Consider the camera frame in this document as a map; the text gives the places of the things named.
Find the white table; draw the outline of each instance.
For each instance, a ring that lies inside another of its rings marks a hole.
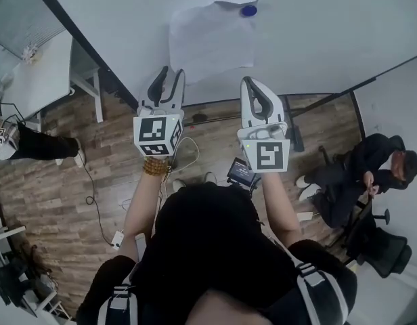
[[[94,97],[97,121],[103,121],[102,99],[96,68],[89,74],[70,69],[73,38],[65,30],[40,47],[41,58],[34,64],[20,62],[13,69],[13,80],[5,88],[2,102],[13,103],[24,118],[30,118],[42,108],[70,93],[70,82]],[[85,79],[93,77],[93,85]],[[6,119],[17,113],[13,106],[1,106]]]

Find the blue cap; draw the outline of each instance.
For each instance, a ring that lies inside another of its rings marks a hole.
[[[242,8],[241,12],[244,17],[252,17],[257,14],[257,7],[254,5],[247,5]]]

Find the white cable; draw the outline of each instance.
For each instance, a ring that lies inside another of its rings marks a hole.
[[[182,143],[185,139],[190,139],[190,140],[194,143],[194,145],[195,145],[195,147],[196,147],[196,151],[197,151],[198,155],[197,155],[197,157],[196,157],[196,159],[195,159],[194,161],[189,162],[189,164],[187,164],[186,166],[184,166],[184,167],[182,167],[182,168],[180,168],[180,169],[178,169],[178,170],[174,170],[174,171],[171,171],[170,173],[168,173],[167,178],[165,178],[165,180],[164,180],[164,182],[163,182],[163,187],[164,187],[164,190],[165,190],[165,195],[166,195],[165,200],[168,198],[168,192],[167,192],[167,181],[168,181],[169,175],[170,175],[170,174],[172,174],[172,173],[174,173],[174,172],[179,172],[179,171],[184,170],[186,167],[189,167],[190,165],[192,165],[192,164],[196,163],[196,162],[198,161],[198,159],[200,158],[200,148],[198,148],[198,144],[196,144],[196,142],[194,141],[194,139],[192,139],[192,138],[190,138],[190,137],[183,137],[183,138],[181,139],[181,141],[179,142],[179,144],[177,145],[176,153],[175,153],[175,155],[174,155],[173,162],[172,162],[171,164],[172,164],[172,165],[174,165],[175,158],[177,157],[177,151],[178,151],[178,149],[179,149],[179,147],[180,147],[181,143]]]

